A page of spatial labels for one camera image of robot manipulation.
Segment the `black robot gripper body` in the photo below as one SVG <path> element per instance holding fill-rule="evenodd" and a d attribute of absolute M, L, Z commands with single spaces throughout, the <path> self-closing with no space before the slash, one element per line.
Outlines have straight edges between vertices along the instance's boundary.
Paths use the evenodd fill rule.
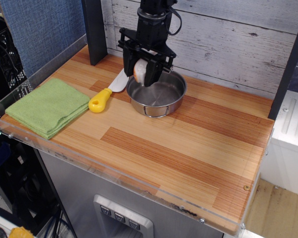
<path fill-rule="evenodd" d="M 164 60 L 164 70 L 171 71 L 176 54 L 166 45 L 171 24 L 171 15 L 164 19 L 139 17 L 137 30 L 121 28 L 120 48 L 137 51 L 142 59 Z"/>

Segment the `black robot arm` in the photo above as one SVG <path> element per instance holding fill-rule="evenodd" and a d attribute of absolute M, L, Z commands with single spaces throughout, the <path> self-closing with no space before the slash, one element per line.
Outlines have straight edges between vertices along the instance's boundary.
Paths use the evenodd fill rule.
<path fill-rule="evenodd" d="M 176 53 L 167 44 L 167 38 L 176 0 L 142 0 L 137 10 L 136 30 L 121 28 L 118 46 L 123 49 L 124 71 L 135 76 L 134 68 L 139 60 L 146 65 L 144 86 L 157 82 L 163 71 L 171 71 Z"/>

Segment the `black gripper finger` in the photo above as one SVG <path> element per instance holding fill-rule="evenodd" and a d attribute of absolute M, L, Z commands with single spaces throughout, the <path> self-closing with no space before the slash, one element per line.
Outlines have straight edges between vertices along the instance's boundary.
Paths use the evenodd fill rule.
<path fill-rule="evenodd" d="M 140 59 L 139 53 L 133 49 L 123 48 L 124 72 L 127 76 L 134 74 L 136 62 Z"/>
<path fill-rule="evenodd" d="M 150 59 L 146 66 L 144 86 L 149 87 L 157 82 L 164 68 L 164 60 Z"/>

